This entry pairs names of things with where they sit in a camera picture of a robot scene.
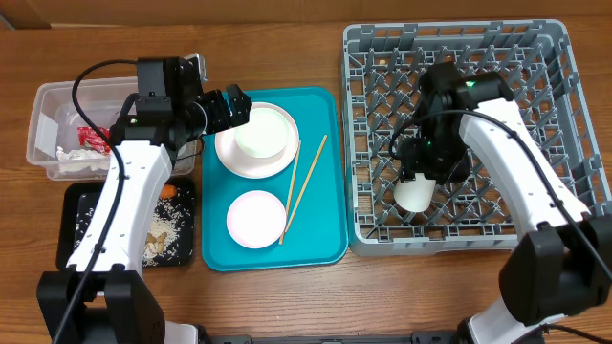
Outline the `white paper cup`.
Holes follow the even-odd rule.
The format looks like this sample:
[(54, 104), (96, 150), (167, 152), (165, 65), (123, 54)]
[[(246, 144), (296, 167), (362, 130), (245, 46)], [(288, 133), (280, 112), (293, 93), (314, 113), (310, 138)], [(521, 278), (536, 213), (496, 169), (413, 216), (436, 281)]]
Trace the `white paper cup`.
[(398, 181), (394, 189), (394, 200), (402, 209), (409, 212), (424, 212), (431, 203), (436, 186), (423, 173), (416, 173), (413, 180)]

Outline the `orange carrot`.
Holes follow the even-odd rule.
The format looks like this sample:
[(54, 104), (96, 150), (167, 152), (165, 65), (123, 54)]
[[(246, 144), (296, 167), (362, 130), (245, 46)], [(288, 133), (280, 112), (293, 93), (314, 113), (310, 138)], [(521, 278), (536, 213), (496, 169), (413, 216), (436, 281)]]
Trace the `orange carrot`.
[(165, 184), (162, 188), (159, 198), (166, 200), (176, 197), (178, 194), (178, 188), (173, 184)]

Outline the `pink bowl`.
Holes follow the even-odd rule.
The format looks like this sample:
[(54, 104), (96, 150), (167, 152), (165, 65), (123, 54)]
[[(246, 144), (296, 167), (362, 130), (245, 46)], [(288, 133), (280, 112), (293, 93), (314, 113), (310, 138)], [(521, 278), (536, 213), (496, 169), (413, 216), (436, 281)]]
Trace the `pink bowl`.
[(272, 193), (253, 190), (243, 193), (229, 206), (227, 229), (241, 247), (260, 249), (274, 244), (285, 230), (285, 206)]

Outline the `red snack wrapper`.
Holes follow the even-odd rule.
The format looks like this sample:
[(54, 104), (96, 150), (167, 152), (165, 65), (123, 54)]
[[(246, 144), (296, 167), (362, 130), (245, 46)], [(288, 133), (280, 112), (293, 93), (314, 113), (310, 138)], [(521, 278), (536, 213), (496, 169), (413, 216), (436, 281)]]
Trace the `red snack wrapper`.
[(79, 144), (85, 148), (93, 149), (103, 155), (108, 155), (111, 151), (110, 146), (91, 127), (78, 127), (77, 136)]

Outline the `peanuts and rice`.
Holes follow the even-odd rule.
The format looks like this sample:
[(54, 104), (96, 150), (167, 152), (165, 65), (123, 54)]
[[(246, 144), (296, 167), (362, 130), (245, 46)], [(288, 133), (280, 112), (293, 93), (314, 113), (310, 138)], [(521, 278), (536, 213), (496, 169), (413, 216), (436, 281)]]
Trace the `peanuts and rice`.
[(193, 192), (178, 187), (171, 199), (157, 201), (143, 252), (145, 268), (178, 267), (190, 262), (194, 240)]

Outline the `white napkin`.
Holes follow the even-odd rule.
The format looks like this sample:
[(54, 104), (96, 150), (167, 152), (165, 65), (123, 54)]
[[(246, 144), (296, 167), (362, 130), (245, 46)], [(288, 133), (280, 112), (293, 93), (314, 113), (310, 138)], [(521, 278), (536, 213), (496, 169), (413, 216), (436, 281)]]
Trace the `white napkin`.
[(109, 168), (109, 157), (96, 150), (77, 149), (66, 153), (61, 146), (57, 146), (55, 154), (60, 161), (58, 169), (62, 173), (79, 172), (85, 169), (98, 171)]

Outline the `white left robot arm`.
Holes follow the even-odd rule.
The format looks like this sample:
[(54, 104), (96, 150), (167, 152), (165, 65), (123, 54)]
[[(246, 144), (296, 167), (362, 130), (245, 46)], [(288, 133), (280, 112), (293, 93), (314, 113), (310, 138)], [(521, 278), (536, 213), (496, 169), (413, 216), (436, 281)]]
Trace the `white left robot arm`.
[(42, 273), (39, 308), (54, 343), (207, 343), (201, 325), (164, 312), (142, 277), (156, 203), (187, 143), (247, 123), (251, 99), (235, 84), (204, 91), (205, 60), (139, 58), (137, 92), (102, 132), (110, 162), (94, 216), (64, 269)]

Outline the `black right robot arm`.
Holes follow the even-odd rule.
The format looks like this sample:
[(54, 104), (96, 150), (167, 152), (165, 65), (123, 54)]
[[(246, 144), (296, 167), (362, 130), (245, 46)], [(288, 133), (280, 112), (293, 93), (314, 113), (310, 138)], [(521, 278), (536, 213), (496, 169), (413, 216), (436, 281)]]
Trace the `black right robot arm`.
[(603, 305), (611, 290), (611, 219), (593, 214), (561, 181), (526, 129), (513, 90), (496, 72), (463, 76), (450, 62), (420, 79), (411, 120), (390, 156), (401, 169), (397, 205), (426, 210), (436, 185), (463, 180), (476, 154), (514, 221), (518, 243), (500, 270), (499, 297), (463, 320), (454, 343), (538, 343), (562, 320)]

